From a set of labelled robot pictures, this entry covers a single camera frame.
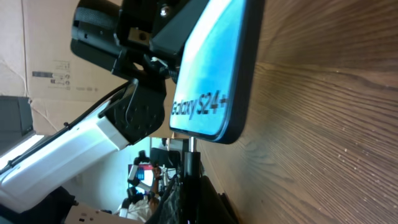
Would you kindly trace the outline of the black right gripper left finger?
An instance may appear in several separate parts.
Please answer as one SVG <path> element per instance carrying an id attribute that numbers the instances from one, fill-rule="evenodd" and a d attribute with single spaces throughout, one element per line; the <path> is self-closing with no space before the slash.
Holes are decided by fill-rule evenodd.
<path id="1" fill-rule="evenodd" d="M 145 224 L 186 224 L 186 178 L 175 175 L 153 215 Z"/>

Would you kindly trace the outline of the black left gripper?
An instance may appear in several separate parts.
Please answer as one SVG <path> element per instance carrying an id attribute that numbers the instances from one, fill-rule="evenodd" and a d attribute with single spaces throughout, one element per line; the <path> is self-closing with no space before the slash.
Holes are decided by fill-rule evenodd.
<path id="1" fill-rule="evenodd" d="M 123 0 L 111 5 L 114 41 L 121 48 L 111 73 L 155 90 L 163 70 L 180 65 L 185 43 L 206 8 L 206 0 Z"/>

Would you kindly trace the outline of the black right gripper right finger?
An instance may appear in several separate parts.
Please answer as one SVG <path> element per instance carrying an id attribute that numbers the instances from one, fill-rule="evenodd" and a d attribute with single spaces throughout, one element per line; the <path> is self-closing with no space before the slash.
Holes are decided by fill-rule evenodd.
<path id="1" fill-rule="evenodd" d="M 199 224 L 238 224 L 228 198 L 219 194 L 208 176 L 200 178 L 200 198 L 198 201 Z"/>

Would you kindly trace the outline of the Galaxy smartphone with blue screen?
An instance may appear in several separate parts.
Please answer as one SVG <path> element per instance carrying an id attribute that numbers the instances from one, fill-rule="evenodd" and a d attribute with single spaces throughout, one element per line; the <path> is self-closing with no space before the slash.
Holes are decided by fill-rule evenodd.
<path id="1" fill-rule="evenodd" d="M 169 126 L 231 144 L 249 107 L 264 0 L 209 1 L 183 51 Z"/>

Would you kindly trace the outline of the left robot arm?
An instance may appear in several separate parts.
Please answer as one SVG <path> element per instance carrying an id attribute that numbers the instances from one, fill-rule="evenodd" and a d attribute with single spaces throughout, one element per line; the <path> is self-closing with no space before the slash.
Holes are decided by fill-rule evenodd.
<path id="1" fill-rule="evenodd" d="M 1 169 L 1 221 L 69 223 L 80 204 L 63 183 L 158 130 L 165 81 L 182 76 L 182 55 L 206 1 L 80 1 L 71 51 L 124 83 Z"/>

